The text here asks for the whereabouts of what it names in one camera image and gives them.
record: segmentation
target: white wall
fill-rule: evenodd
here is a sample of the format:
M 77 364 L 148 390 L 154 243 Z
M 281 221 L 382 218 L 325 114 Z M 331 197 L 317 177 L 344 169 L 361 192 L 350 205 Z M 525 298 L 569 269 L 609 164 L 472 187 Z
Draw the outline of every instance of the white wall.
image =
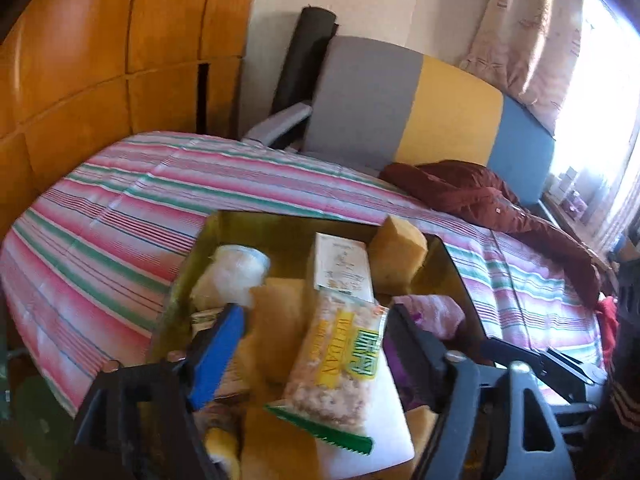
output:
M 417 0 L 404 46 L 458 65 L 471 42 L 489 0 Z
M 488 0 L 254 0 L 240 94 L 240 134 L 268 115 L 296 20 L 307 5 L 336 13 L 339 34 L 407 46 L 457 63 Z

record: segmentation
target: white box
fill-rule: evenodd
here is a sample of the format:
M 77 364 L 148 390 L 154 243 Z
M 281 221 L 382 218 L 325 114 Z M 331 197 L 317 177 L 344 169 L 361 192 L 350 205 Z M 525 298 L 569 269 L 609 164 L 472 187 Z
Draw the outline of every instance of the white box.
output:
M 311 261 L 314 288 L 332 288 L 375 303 L 367 245 L 356 240 L 316 233 Z

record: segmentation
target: pink striped blanket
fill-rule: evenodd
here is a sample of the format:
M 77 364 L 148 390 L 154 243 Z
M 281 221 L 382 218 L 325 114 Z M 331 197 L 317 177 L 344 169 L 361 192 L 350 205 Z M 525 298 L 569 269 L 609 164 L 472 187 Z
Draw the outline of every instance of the pink striped blanket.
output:
M 11 316 L 75 413 L 101 363 L 144 361 L 162 303 L 206 217 L 254 210 L 382 223 L 410 219 L 447 246 L 488 335 L 600 364 L 600 332 L 562 269 L 527 246 L 424 208 L 348 168 L 217 137 L 116 142 L 43 193 L 0 252 Z

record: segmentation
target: red cloth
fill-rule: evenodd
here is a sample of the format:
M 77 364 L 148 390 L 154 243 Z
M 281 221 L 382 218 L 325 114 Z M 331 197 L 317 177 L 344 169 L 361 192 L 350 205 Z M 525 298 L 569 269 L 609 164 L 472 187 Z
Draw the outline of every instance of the red cloth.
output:
M 618 336 L 618 320 L 616 313 L 618 306 L 613 301 L 612 296 L 607 296 L 598 302 L 596 307 L 596 317 L 600 325 L 600 336 L 602 338 L 602 354 L 604 364 L 608 367 L 613 357 L 613 350 L 616 347 L 616 337 Z
M 590 254 L 565 232 L 519 208 L 515 193 L 488 168 L 459 160 L 418 166 L 396 162 L 380 178 L 431 209 L 527 244 L 561 265 L 584 306 L 596 307 L 600 283 Z

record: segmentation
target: sponge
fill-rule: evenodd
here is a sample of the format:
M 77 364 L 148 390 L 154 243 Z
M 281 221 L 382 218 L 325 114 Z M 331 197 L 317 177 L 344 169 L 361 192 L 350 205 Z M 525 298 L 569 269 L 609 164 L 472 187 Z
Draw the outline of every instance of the sponge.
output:
M 304 430 L 249 406 L 240 457 L 242 480 L 320 480 L 316 441 Z
M 255 402 L 273 402 L 282 396 L 283 388 L 268 383 L 258 370 L 255 333 L 244 336 L 238 343 L 234 359 L 238 362 L 238 373 L 249 385 Z
M 251 289 L 258 371 L 271 383 L 284 384 L 306 333 L 305 280 L 267 278 Z
M 369 243 L 367 253 L 374 291 L 403 295 L 424 261 L 427 240 L 407 220 L 388 216 Z

